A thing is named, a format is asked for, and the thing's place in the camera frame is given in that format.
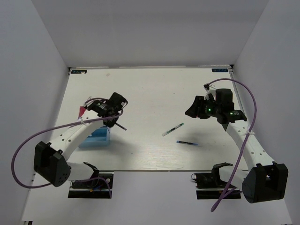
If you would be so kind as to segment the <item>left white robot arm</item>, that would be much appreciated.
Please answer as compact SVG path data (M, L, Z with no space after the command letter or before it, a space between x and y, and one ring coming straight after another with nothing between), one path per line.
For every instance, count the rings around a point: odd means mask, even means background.
M85 111L73 125L49 143L40 142L35 147L34 170L51 185L59 187L66 181L83 181L88 187L99 182L98 169L90 163L72 163L69 158L76 148L101 127L112 128L128 101L113 93L108 100L89 100Z

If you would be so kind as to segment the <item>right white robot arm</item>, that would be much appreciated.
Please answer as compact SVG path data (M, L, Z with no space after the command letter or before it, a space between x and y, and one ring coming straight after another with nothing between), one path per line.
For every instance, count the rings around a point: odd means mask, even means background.
M234 169L231 163L215 164L210 173L197 173L197 187L230 188L241 190L249 203L259 203L284 198L288 178L285 164L278 164L263 149L253 133L243 111L234 108L233 93L230 89L209 90L205 96L196 96L185 114L191 118L208 119L215 117L225 132L243 151L242 157L247 171Z

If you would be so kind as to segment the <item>purple ink pen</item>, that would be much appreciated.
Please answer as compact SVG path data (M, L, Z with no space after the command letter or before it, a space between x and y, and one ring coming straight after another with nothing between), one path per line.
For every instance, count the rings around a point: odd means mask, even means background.
M121 129L127 131L127 129L124 126L120 125L119 123L115 123L115 125L118 126L118 127L120 127Z

